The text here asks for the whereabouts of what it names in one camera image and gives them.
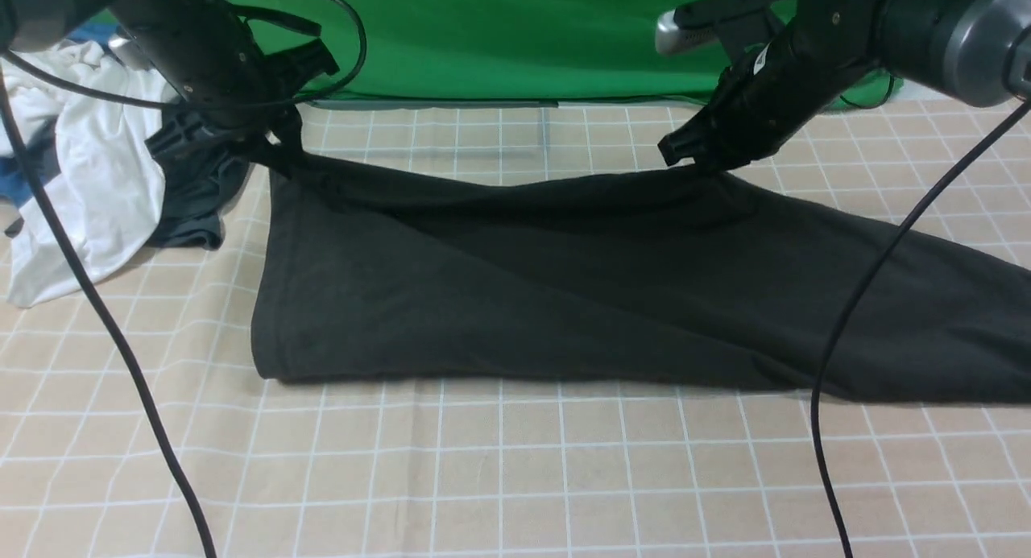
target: beige grid tablecloth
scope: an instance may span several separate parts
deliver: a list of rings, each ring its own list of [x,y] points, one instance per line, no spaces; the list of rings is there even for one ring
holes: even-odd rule
[[[740,173],[898,221],[1005,112],[937,101],[823,117]],[[688,116],[306,110],[306,140],[341,158],[509,185],[658,167],[656,140]],[[1031,136],[1017,129],[921,229],[1031,266],[1029,157]],[[223,250],[140,254],[100,287],[222,556],[840,556],[797,396],[261,381],[247,327],[267,188],[256,170],[227,215]],[[3,241],[0,287],[9,271]],[[1031,411],[824,411],[858,556],[1031,556]],[[0,306],[0,557],[151,555],[200,547],[99,320],[78,295]]]

